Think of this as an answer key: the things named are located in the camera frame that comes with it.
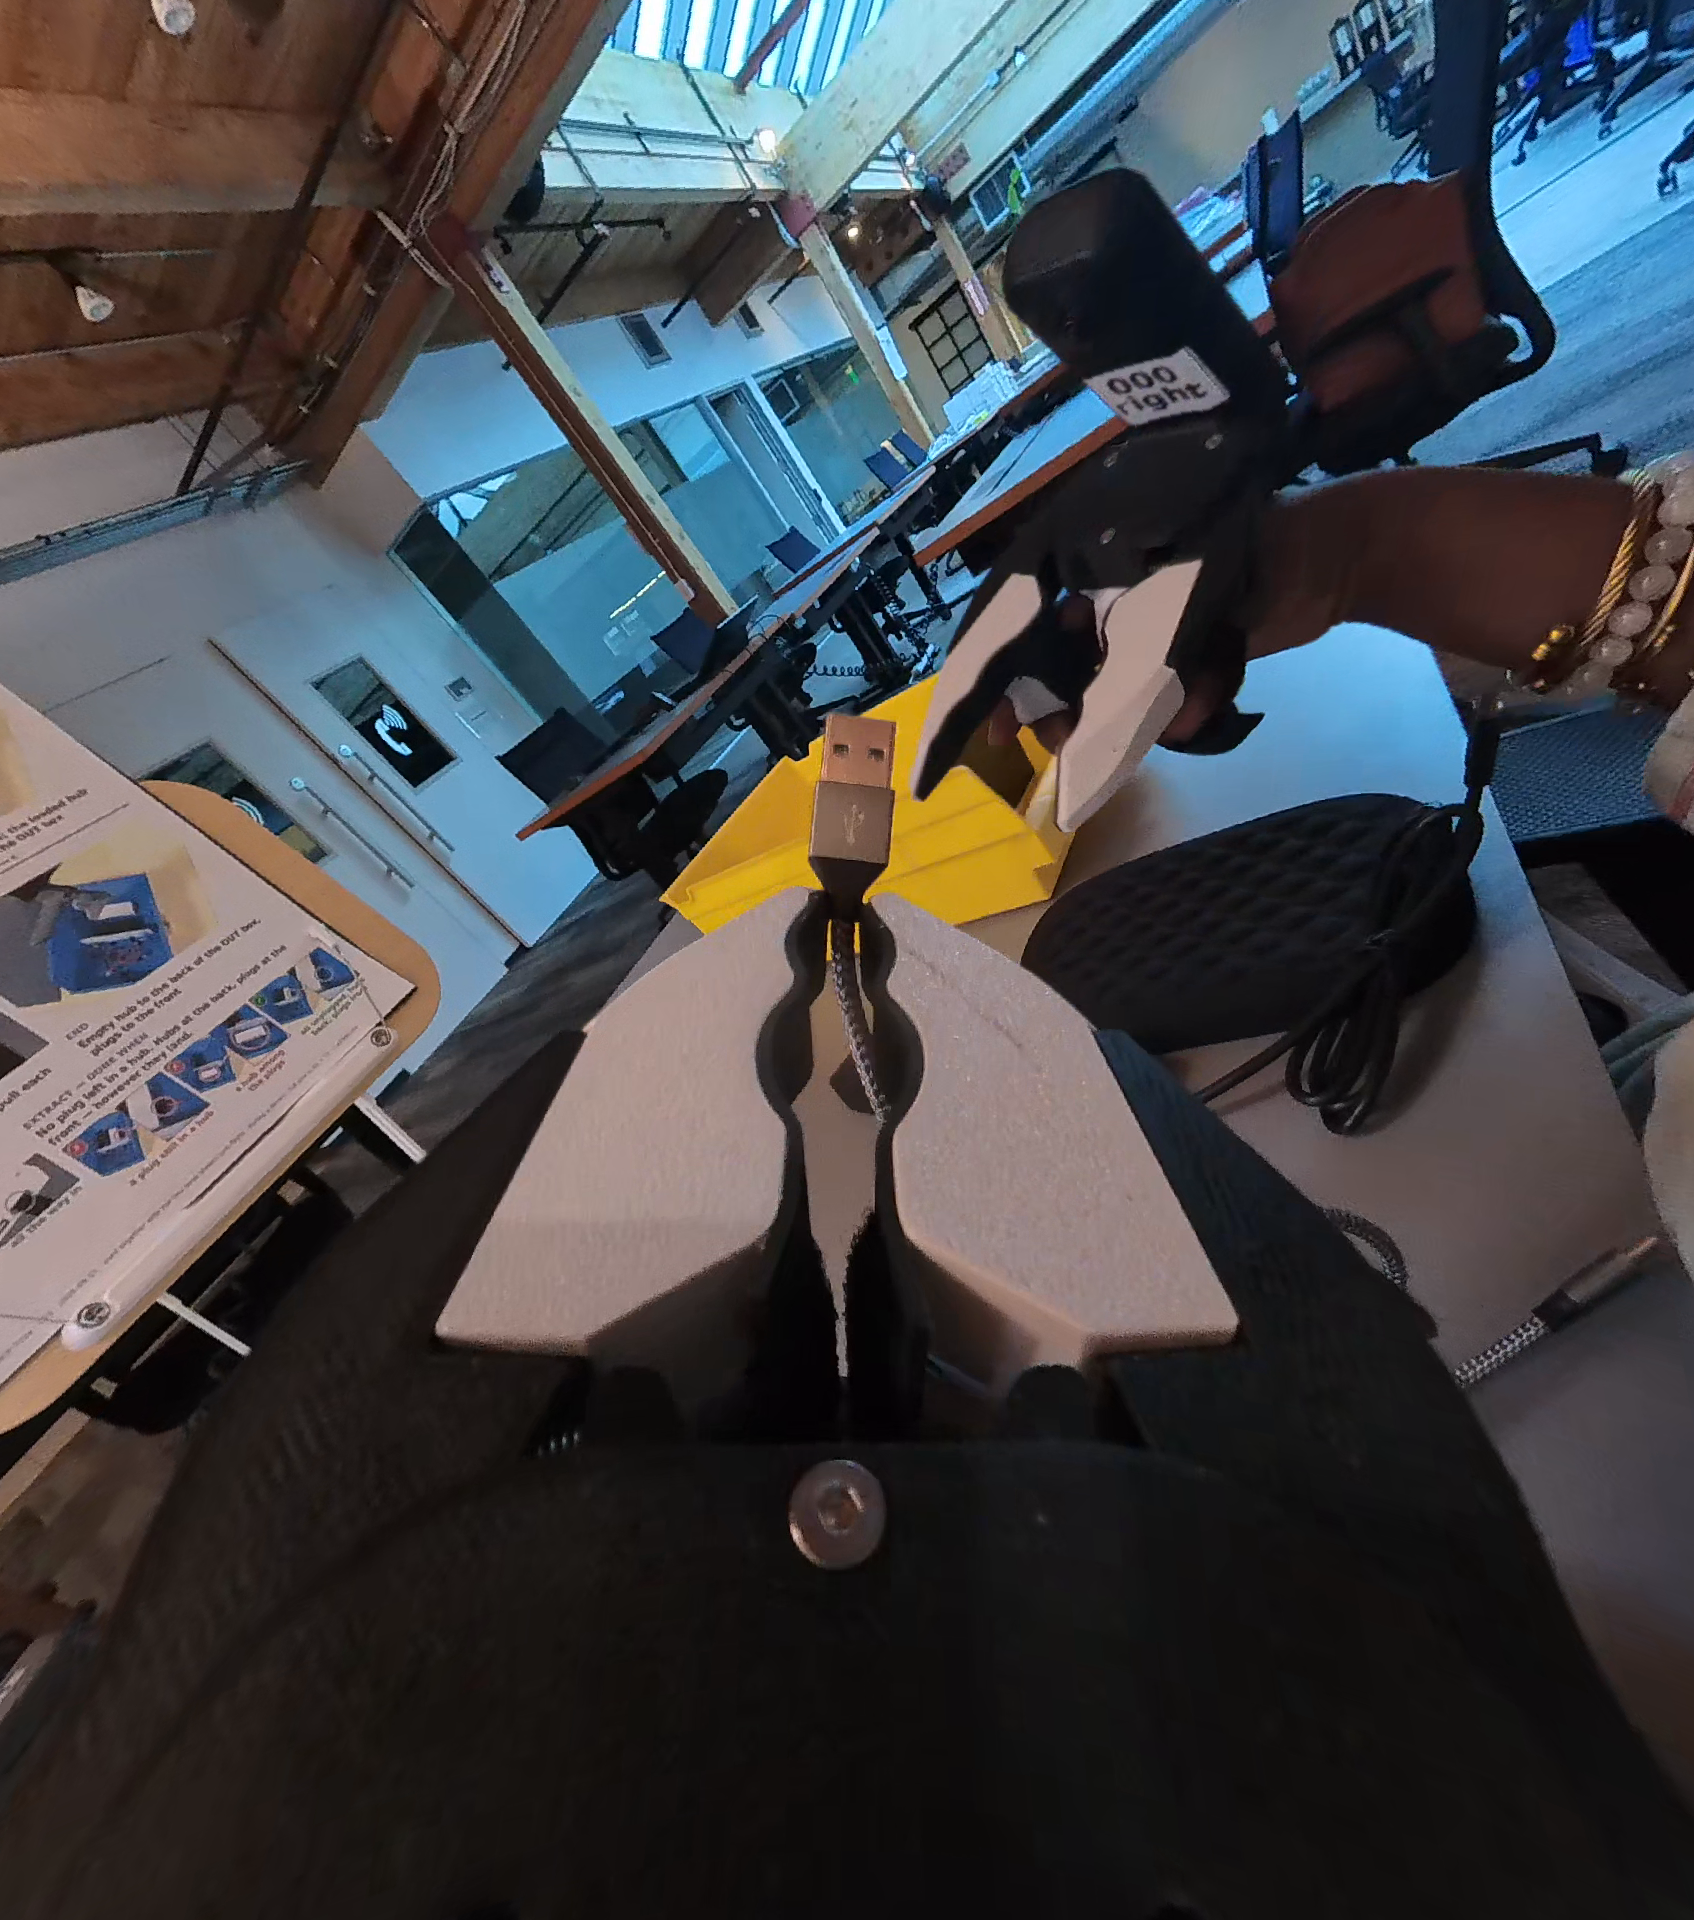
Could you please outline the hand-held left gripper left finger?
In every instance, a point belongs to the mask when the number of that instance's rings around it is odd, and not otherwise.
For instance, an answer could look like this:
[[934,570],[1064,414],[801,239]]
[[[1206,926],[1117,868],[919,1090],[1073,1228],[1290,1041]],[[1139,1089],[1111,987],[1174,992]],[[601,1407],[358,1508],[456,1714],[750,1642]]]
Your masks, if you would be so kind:
[[823,894],[774,894],[591,1024],[436,1337],[532,1356],[750,1356],[803,1222],[795,1099]]

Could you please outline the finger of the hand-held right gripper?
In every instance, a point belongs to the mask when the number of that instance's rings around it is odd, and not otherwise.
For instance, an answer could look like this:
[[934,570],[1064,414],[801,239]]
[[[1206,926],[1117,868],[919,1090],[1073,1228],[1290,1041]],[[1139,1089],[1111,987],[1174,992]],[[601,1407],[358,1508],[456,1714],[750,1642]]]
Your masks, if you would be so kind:
[[934,677],[913,756],[924,800],[1005,706],[1019,725],[1073,712],[1073,637],[1039,579],[986,579]]
[[1202,562],[1173,562],[1130,587],[1079,594],[1095,616],[1099,659],[1055,754],[1060,832],[1075,833],[1099,813],[1180,715],[1185,688],[1170,648],[1199,574]]

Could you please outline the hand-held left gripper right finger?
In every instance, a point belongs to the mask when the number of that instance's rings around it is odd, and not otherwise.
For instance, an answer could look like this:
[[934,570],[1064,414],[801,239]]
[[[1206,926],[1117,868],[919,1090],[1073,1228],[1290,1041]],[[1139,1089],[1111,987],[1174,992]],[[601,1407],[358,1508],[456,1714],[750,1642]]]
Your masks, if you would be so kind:
[[1214,1348],[1239,1316],[1095,1031],[896,894],[859,926],[876,1188],[934,1356]]

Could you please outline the person's right hand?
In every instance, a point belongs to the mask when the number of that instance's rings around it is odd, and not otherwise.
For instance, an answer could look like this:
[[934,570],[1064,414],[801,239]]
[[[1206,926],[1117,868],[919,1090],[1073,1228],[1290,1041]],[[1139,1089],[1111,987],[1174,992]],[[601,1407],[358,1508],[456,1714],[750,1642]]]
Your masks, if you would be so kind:
[[1242,599],[1249,659],[1363,622],[1480,666],[1516,666],[1574,621],[1518,538],[1533,476],[1408,467],[1278,497]]

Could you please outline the long orange-edged desk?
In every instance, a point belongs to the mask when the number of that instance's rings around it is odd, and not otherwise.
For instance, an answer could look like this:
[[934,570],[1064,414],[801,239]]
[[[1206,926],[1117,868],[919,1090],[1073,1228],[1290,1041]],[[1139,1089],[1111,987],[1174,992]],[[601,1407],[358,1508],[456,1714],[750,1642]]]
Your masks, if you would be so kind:
[[1124,422],[1060,364],[1050,364],[1016,392],[993,422],[1013,435],[944,516],[910,540],[922,564],[955,560],[972,574],[985,571],[1073,467],[1109,452],[1124,435]]

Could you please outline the yellow plastic bin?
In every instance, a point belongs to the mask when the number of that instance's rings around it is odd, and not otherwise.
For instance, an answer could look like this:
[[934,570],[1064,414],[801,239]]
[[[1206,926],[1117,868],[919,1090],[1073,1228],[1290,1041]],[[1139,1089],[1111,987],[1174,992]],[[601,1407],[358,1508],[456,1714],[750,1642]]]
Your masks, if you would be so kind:
[[[811,887],[811,798],[823,744],[775,760],[714,832],[663,901],[698,930],[749,912],[788,887]],[[871,894],[898,894],[948,923],[971,923],[1051,898],[1073,846],[1056,825],[1051,754],[1028,734],[980,737],[917,803],[898,787],[890,861]]]

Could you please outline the black textured pad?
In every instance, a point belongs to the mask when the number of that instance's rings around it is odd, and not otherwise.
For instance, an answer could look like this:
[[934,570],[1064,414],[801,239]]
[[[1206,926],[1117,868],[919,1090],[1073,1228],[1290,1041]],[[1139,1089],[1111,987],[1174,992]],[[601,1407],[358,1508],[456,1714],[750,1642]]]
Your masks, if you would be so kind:
[[1065,890],[1022,966],[1153,1054],[1389,1010],[1473,944],[1480,835],[1479,805],[1400,795],[1268,813]]

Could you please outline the blue office chair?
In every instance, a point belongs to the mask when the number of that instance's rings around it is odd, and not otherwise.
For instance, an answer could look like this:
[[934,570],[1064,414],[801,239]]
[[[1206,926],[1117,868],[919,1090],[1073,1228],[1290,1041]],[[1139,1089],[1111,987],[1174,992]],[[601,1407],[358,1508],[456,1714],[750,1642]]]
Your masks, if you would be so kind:
[[1304,123],[1298,111],[1261,132],[1242,162],[1249,249],[1268,285],[1286,271],[1307,210]]

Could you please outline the white door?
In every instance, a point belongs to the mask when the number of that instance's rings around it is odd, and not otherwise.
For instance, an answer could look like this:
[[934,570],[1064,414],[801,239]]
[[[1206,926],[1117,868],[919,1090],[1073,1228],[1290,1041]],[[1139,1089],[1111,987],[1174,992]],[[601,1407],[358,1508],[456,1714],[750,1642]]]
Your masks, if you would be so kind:
[[[467,717],[401,657],[372,606],[343,587],[314,587],[221,626],[210,645],[314,752],[311,785],[354,803],[394,856],[420,861],[429,878],[475,904],[508,930],[509,946],[532,944],[561,901],[529,876],[520,853],[508,853],[518,813],[490,820],[484,811],[490,795],[512,785],[479,754]],[[347,723],[372,688],[399,694],[449,746],[456,766],[420,790],[379,766]]]

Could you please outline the light wooden side table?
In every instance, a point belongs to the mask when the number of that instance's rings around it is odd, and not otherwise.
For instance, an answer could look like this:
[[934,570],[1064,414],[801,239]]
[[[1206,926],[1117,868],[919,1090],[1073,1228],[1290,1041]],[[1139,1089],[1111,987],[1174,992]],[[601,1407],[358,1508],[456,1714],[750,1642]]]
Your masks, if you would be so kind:
[[301,1096],[261,1141],[234,1170],[221,1175],[198,1202],[189,1205],[172,1232],[152,1244],[150,1265],[142,1272],[146,1280],[142,1295],[108,1318],[97,1341],[71,1351],[53,1346],[31,1356],[0,1390],[0,1436],[16,1430],[38,1413],[51,1413],[73,1390],[88,1363],[122,1344],[126,1329],[152,1305],[175,1298],[179,1280],[187,1267],[213,1250],[254,1202],[293,1177],[297,1166],[330,1133],[363,1118],[371,1139],[384,1134],[408,1147],[408,1136],[379,1115],[371,1089],[417,1045],[443,1000],[440,972],[429,951],[371,904],[343,887],[326,868],[305,861],[213,792],[172,780],[144,780],[142,787],[293,901],[313,921],[326,923],[333,936],[351,943],[392,972],[401,972],[408,981],[408,996],[381,1015],[388,1039],[374,1046],[372,1063],[356,1063],[347,1078],[329,1090]]

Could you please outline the black mesh chair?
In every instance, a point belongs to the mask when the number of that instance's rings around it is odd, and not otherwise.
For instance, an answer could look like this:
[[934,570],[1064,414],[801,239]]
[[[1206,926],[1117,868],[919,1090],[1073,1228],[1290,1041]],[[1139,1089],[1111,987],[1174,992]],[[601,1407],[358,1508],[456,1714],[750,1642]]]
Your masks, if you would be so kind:
[[1659,710],[1613,704],[1505,725],[1490,792],[1508,840],[1528,848],[1655,820],[1644,766],[1661,731]]

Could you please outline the black phone sign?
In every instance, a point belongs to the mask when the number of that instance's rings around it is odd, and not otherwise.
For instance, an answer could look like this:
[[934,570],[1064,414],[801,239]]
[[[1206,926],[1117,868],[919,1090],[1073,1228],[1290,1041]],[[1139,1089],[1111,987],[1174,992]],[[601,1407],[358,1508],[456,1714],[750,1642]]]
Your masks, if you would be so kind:
[[347,723],[367,754],[408,790],[420,790],[456,766],[449,746],[388,688],[372,688],[349,709]]

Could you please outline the white sheet clamp bar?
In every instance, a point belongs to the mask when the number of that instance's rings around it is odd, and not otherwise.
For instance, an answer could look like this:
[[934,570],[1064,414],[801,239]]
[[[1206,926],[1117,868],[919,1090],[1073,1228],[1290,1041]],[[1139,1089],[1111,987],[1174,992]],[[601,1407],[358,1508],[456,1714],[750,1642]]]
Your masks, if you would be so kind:
[[242,1127],[232,1161],[210,1171],[203,1188],[133,1235],[107,1272],[79,1291],[59,1319],[62,1346],[85,1353],[114,1338],[292,1175],[308,1141],[319,1139],[354,1096],[367,1089],[379,1058],[399,1056],[401,1049],[394,1018],[381,1015],[345,1041],[330,1063],[297,1081],[275,1106]]

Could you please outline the printed instruction sheet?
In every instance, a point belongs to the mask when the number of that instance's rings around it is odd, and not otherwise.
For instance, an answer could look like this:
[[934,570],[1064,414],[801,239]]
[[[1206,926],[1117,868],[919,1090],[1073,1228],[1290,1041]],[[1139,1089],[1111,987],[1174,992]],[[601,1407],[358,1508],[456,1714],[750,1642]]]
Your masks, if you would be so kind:
[[0,1390],[408,981],[0,686]]

